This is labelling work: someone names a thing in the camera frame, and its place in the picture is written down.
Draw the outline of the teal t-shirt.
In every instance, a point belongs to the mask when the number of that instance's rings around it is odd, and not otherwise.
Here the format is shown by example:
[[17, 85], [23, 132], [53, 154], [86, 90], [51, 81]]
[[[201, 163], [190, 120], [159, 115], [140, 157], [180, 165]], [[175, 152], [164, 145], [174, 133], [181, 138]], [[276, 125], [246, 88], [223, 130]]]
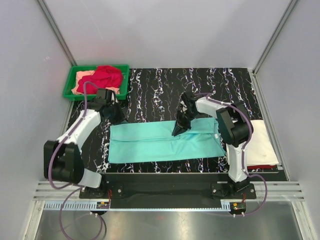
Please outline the teal t-shirt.
[[225, 155], [214, 118], [194, 119], [191, 129], [177, 136], [172, 136], [174, 126], [173, 120], [112, 125], [109, 163], [166, 162]]

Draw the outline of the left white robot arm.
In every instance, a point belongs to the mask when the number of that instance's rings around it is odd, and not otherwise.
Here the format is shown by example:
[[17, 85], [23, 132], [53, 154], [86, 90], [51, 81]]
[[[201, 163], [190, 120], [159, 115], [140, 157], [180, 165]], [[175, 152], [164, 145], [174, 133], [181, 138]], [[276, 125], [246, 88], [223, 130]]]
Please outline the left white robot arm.
[[43, 174], [55, 190], [70, 185], [90, 188], [97, 198], [108, 193], [100, 173], [85, 168], [82, 147], [92, 131], [102, 120], [117, 125], [126, 121], [121, 105], [93, 104], [85, 107], [71, 127], [56, 140], [48, 140], [43, 146]]

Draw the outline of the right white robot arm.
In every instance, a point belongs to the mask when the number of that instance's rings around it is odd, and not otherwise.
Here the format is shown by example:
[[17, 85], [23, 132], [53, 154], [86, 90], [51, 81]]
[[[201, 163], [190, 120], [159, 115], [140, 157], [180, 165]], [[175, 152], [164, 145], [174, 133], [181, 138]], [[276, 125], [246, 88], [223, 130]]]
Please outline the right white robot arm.
[[201, 114], [217, 119], [229, 163], [228, 181], [222, 184], [220, 189], [213, 189], [213, 196], [221, 199], [239, 198], [250, 184], [246, 146], [254, 132], [252, 123], [240, 102], [226, 103], [212, 99], [209, 93], [184, 92], [180, 96], [172, 136], [190, 130], [191, 122]]

